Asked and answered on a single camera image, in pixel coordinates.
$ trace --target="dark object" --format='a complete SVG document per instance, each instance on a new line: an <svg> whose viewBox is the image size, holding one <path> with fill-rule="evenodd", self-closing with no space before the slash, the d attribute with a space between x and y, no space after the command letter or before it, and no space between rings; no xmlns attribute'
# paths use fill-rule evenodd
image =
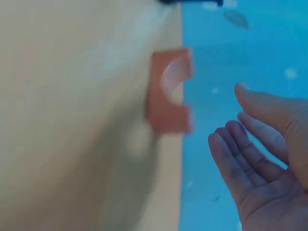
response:
<svg viewBox="0 0 308 231"><path fill-rule="evenodd" d="M160 2L164 3L164 4L172 4L175 2L190 2L190 1L213 1L216 2L218 6L222 6L223 5L223 0L159 0Z"/></svg>
<svg viewBox="0 0 308 231"><path fill-rule="evenodd" d="M235 10L228 10L223 13L223 16L232 24L244 28L249 29L249 23L246 17Z"/></svg>

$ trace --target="palm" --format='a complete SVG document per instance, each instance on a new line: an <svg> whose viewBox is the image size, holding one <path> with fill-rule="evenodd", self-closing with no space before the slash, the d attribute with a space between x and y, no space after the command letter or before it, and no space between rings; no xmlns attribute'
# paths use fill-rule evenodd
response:
<svg viewBox="0 0 308 231"><path fill-rule="evenodd" d="M242 123L273 155L288 165L283 137L244 117ZM228 122L209 137L212 156L235 200L244 231L301 231L308 226L308 194L293 174L269 161L242 125Z"/></svg>
<svg viewBox="0 0 308 231"><path fill-rule="evenodd" d="M307 216L308 196L292 173L286 171L285 174L288 176L256 188L247 198L249 204L240 207L244 231L300 231L293 225L299 224L302 217Z"/></svg>

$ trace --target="beige surface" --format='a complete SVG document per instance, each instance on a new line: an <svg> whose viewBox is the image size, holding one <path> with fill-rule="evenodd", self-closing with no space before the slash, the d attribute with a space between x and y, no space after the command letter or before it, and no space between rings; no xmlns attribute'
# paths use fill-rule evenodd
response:
<svg viewBox="0 0 308 231"><path fill-rule="evenodd" d="M0 29L1 230L177 230L181 138L152 134L143 106L179 9L4 0Z"/></svg>

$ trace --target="white speck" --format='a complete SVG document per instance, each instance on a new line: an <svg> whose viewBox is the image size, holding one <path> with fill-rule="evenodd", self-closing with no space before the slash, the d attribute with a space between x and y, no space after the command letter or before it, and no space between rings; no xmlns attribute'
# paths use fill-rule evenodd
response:
<svg viewBox="0 0 308 231"><path fill-rule="evenodd" d="M242 224L240 222L237 224L237 231L242 231Z"/></svg>
<svg viewBox="0 0 308 231"><path fill-rule="evenodd" d="M237 0L224 0L223 7L235 9L237 7Z"/></svg>
<svg viewBox="0 0 308 231"><path fill-rule="evenodd" d="M214 95L216 95L218 92L219 92L219 89L218 89L218 88L213 88L213 89L212 89L212 93L213 93Z"/></svg>
<svg viewBox="0 0 308 231"><path fill-rule="evenodd" d="M187 184L187 188L192 187L192 185L193 185L193 181L190 181L190 182Z"/></svg>
<svg viewBox="0 0 308 231"><path fill-rule="evenodd" d="M211 1L209 1L209 2L206 1L206 2L202 3L202 8L210 10L210 11L218 10L217 3L211 2Z"/></svg>
<svg viewBox="0 0 308 231"><path fill-rule="evenodd" d="M287 79L293 80L297 78L297 72L296 70L292 69L292 68L288 68L285 71L285 77Z"/></svg>

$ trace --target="fingernail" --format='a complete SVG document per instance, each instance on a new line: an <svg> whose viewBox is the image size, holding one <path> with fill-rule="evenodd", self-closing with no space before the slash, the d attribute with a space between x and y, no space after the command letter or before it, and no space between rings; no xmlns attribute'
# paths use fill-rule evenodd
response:
<svg viewBox="0 0 308 231"><path fill-rule="evenodd" d="M247 86L245 83L242 83L242 82L238 83L238 86L245 90L251 90L249 86Z"/></svg>

